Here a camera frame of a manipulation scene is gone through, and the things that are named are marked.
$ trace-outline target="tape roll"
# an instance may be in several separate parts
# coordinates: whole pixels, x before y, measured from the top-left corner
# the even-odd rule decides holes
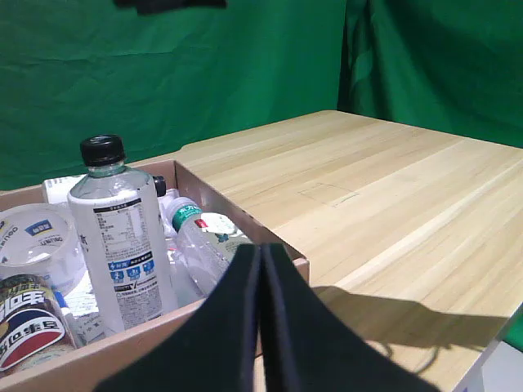
[[[86,271],[73,216],[66,207],[26,204],[0,212],[0,278],[34,274],[69,293]]]

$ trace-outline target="wood grain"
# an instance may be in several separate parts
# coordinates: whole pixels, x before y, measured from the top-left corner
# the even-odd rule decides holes
[[[442,390],[523,300],[521,149],[324,111],[170,155],[305,254],[344,323]]]

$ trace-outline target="green backdrop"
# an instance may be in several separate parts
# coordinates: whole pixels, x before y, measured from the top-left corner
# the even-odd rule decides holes
[[[344,0],[230,0],[155,16],[111,0],[0,2],[0,189],[83,172],[78,144],[130,160],[335,109]]]
[[[347,4],[342,109],[523,147],[523,2]]]

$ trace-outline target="bottle neck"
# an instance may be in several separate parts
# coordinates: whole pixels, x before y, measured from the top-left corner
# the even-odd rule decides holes
[[[123,161],[119,161],[116,163],[113,163],[111,165],[107,166],[99,166],[99,167],[87,167],[89,169],[89,176],[90,177],[109,177],[113,176],[115,174],[119,174],[125,170],[125,165],[123,164]]]

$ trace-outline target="canned drink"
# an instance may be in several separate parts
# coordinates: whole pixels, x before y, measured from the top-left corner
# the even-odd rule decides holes
[[[14,275],[0,282],[0,374],[10,375],[74,350],[45,280]]]

